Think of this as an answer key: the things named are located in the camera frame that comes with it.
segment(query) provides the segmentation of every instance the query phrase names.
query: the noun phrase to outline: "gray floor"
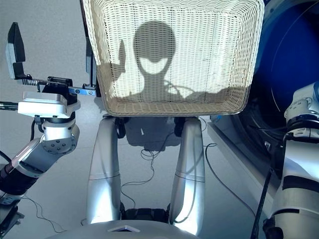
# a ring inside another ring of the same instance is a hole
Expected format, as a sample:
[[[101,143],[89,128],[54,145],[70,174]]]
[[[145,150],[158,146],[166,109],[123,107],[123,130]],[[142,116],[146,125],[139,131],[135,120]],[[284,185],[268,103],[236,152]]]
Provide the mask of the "gray floor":
[[[79,0],[0,0],[0,100],[18,102],[23,91],[35,91],[9,80],[4,55],[7,31],[13,21],[19,23],[24,40],[26,73],[38,79],[47,76],[71,78],[75,86],[88,82],[85,72],[85,37]],[[82,107],[76,113],[80,128],[79,143],[74,152],[61,158],[27,193],[43,206],[44,215],[66,230],[80,226],[85,218],[86,187],[90,160],[99,121],[105,113],[93,97],[80,96]],[[0,112],[0,149],[13,157],[29,140],[32,118],[16,112]],[[204,144],[211,142],[203,133]],[[140,157],[140,146],[119,140],[122,182],[147,179],[150,164]],[[155,177],[143,186],[127,187],[137,207],[165,208],[170,199],[179,146],[167,147],[156,159]],[[220,178],[255,210],[257,203],[242,184],[217,147],[209,157]],[[232,197],[206,167],[207,186],[203,239],[248,238],[253,217]],[[132,202],[122,198],[127,207]],[[53,235],[51,225],[35,217],[35,207],[22,200],[19,210],[25,214],[7,239],[42,239]]]

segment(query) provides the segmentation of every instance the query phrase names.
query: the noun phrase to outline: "wicker basket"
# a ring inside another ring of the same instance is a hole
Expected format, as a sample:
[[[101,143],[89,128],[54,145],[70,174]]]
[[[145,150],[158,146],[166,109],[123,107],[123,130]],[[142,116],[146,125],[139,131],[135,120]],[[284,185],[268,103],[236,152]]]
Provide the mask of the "wicker basket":
[[[262,0],[83,0],[115,116],[235,114],[247,103]]]

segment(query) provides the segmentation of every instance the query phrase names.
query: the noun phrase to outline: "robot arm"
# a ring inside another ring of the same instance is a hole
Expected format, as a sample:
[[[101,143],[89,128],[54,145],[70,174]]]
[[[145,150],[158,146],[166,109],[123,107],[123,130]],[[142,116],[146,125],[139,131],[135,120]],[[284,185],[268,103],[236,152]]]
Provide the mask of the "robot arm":
[[[283,175],[272,216],[264,222],[268,239],[310,239],[319,235],[319,82],[294,93],[285,112],[287,134]]]
[[[68,100],[60,94],[24,93],[18,112],[44,119],[44,134],[29,142],[10,163],[0,165],[0,238],[23,218],[17,212],[17,204],[27,190],[61,156],[75,149],[79,128],[74,110],[80,108],[80,103],[76,96],[72,97],[74,103],[68,105]]]

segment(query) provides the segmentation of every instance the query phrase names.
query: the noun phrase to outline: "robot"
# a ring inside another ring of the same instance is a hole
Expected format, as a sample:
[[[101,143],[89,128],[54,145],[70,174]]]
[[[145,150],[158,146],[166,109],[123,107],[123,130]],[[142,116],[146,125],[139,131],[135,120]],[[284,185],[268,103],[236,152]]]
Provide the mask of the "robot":
[[[71,79],[48,77],[43,81],[25,75],[23,42],[17,23],[9,31],[6,56],[10,77],[37,86],[38,92],[25,92],[18,104],[2,102],[0,109],[34,117],[34,124],[44,134],[31,139],[12,160],[7,159],[7,165],[0,166],[0,238],[23,218],[17,205],[27,190],[60,157],[76,148],[79,128],[75,124],[75,111],[80,108],[77,94],[97,94],[92,77],[89,85],[76,88]],[[297,90],[285,111],[287,133],[283,139],[281,185],[274,198],[272,215],[263,226],[268,239],[313,239],[319,235],[318,114],[319,82],[315,82]],[[89,225],[51,238],[198,238],[205,197],[200,121],[193,117],[176,120],[181,146],[171,202],[166,210],[125,210],[121,203],[117,140],[125,135],[124,124],[124,118],[108,115],[100,122],[88,184]]]

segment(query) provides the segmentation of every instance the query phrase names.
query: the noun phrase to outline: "black cable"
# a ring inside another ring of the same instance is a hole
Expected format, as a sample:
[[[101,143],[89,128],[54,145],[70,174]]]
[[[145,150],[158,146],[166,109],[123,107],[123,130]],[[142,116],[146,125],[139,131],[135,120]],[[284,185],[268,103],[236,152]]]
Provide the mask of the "black cable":
[[[258,129],[258,130],[261,130],[261,131],[277,131],[277,130],[287,129],[286,126],[279,127],[279,128],[259,128],[259,127],[255,127],[255,126],[249,125],[249,127],[253,128],[253,129]]]
[[[204,120],[202,117],[198,117],[199,119],[201,119],[202,121],[204,121],[204,123],[205,123],[205,127],[204,127],[204,129],[202,129],[201,131],[203,132],[203,131],[205,131],[206,129],[207,129],[207,122],[206,122],[206,120]]]
[[[45,218],[45,217],[43,216],[43,207],[42,207],[39,203],[37,203],[36,201],[34,201],[33,199],[31,199],[31,198],[29,198],[29,197],[27,197],[27,196],[24,196],[22,199],[27,199],[27,200],[30,200],[31,202],[33,202],[33,204],[35,205],[35,208],[36,208],[36,217],[39,218],[39,219],[43,219],[43,220],[49,222],[49,223],[51,224],[53,230],[54,230],[56,233],[66,232],[66,230],[65,230],[59,223],[57,223],[57,222],[55,222],[55,221],[53,221],[53,220],[49,220],[49,219],[47,219],[47,218]],[[40,209],[41,209],[40,215],[38,214],[38,205],[39,205],[39,207],[40,207]],[[55,226],[54,226],[53,223],[57,224],[57,225],[62,229],[62,231],[61,231],[61,232],[57,231],[57,230],[55,229]]]
[[[86,220],[86,218],[81,220],[81,222],[80,222],[80,223],[81,223],[81,226],[84,226],[84,223],[83,223],[83,222],[84,222],[85,220]]]
[[[42,129],[42,125],[41,124],[38,124],[38,129],[41,133],[44,133],[43,129]]]
[[[125,184],[123,184],[121,186],[121,193],[127,197],[128,199],[130,199],[132,202],[133,202],[133,208],[135,208],[136,206],[136,203],[135,203],[135,200],[133,198],[131,198],[130,196],[128,196],[127,194],[125,194],[122,190],[123,187],[125,186],[140,186],[140,185],[143,185],[143,184],[146,184],[148,182],[150,182],[153,178],[154,178],[154,175],[155,175],[155,170],[153,168],[153,164],[154,164],[154,160],[156,159],[156,157],[160,154],[161,150],[164,148],[165,146],[165,143],[168,139],[169,136],[171,136],[172,134],[174,134],[174,132],[171,132],[169,133],[166,138],[164,139],[163,141],[163,144],[162,146],[160,147],[160,150],[157,152],[157,153],[153,153],[152,151],[150,150],[147,150],[147,149],[142,149],[141,150],[141,158],[146,160],[146,161],[151,161],[151,171],[152,171],[152,176],[148,179],[148,180],[144,180],[144,181],[131,181],[131,182],[127,182]]]
[[[35,126],[35,120],[32,121],[31,124],[31,137],[30,137],[30,141],[32,141],[34,139],[34,126]]]
[[[267,194],[267,190],[268,190],[268,185],[269,185],[270,178],[271,178],[271,175],[272,175],[273,172],[274,172],[273,169],[270,168],[269,172],[267,174],[267,177],[266,177],[266,180],[265,180],[265,183],[264,183],[263,192],[261,194],[259,205],[258,205],[258,209],[257,209],[257,215],[255,217],[253,229],[251,231],[250,239],[257,239],[258,238],[258,235],[259,235],[259,220],[260,220],[261,213],[263,211],[263,206],[264,206],[264,202],[265,202],[265,198],[266,198],[266,194]]]
[[[237,198],[250,212],[252,215],[254,215],[254,217],[256,217],[254,211],[251,209],[251,207],[245,203],[240,197],[238,197],[230,188],[228,188],[220,179],[219,177],[216,175],[215,171],[213,170],[212,166],[210,165],[210,162],[208,160],[208,157],[207,157],[207,149],[209,147],[215,147],[217,144],[216,143],[210,143],[209,145],[206,146],[206,149],[205,149],[205,158],[206,158],[206,162],[208,164],[208,167],[210,168],[210,171],[213,173],[213,175],[215,176],[215,178],[218,180],[218,182],[224,186],[224,188],[226,188],[235,198]]]
[[[8,163],[11,163],[11,159],[2,151],[0,151],[0,156],[4,158]]]

